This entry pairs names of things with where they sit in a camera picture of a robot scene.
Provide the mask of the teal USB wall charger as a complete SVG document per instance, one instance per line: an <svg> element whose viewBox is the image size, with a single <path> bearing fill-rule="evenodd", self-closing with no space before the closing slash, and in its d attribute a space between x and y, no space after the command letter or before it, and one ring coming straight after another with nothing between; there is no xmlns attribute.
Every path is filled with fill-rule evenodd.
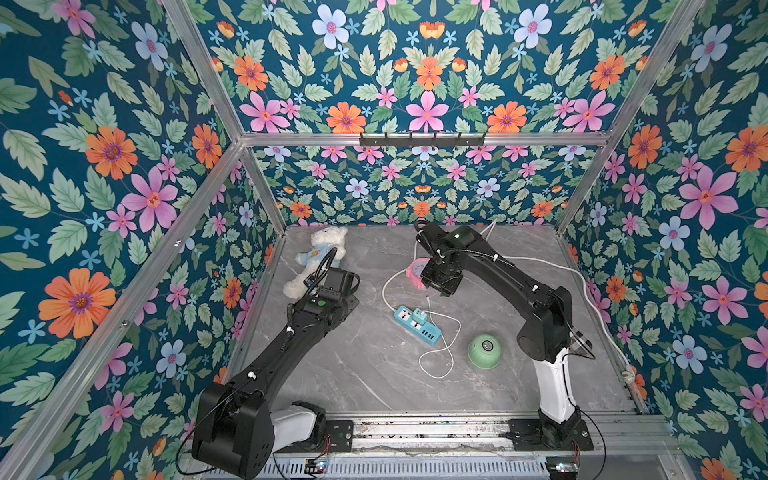
<svg viewBox="0 0 768 480"><path fill-rule="evenodd" d="M416 308L413 310L413 321L418 324L425 324L429 322L428 313L422 309Z"/></svg>

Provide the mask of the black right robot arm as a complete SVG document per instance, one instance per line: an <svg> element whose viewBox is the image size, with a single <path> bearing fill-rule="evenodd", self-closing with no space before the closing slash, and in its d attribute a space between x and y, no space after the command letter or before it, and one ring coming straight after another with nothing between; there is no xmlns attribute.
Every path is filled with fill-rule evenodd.
<svg viewBox="0 0 768 480"><path fill-rule="evenodd" d="M420 220L415 229L416 241L429 256L422 271L426 287L450 297L469 272L523 319L516 341L534 364L539 387L538 422L528 434L512 429L507 437L520 446L584 450L590 441L589 430L572 396L569 361L573 357L593 359L594 355L591 344L574 328L571 293L534 279L469 226L446 231L434 222Z"/></svg>

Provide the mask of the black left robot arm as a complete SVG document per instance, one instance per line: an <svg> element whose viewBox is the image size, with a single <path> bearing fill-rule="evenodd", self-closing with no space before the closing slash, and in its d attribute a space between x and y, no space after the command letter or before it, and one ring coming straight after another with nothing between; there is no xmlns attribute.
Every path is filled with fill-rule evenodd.
<svg viewBox="0 0 768 480"><path fill-rule="evenodd" d="M326 412L295 401L273 407L277 394L303 358L357 308L360 278L334 266L331 248L305 280L306 292L288 304L286 324L271 343L225 383L213 383L199 399L191 457L209 470L255 478L274 453L292 446L327 446Z"/></svg>

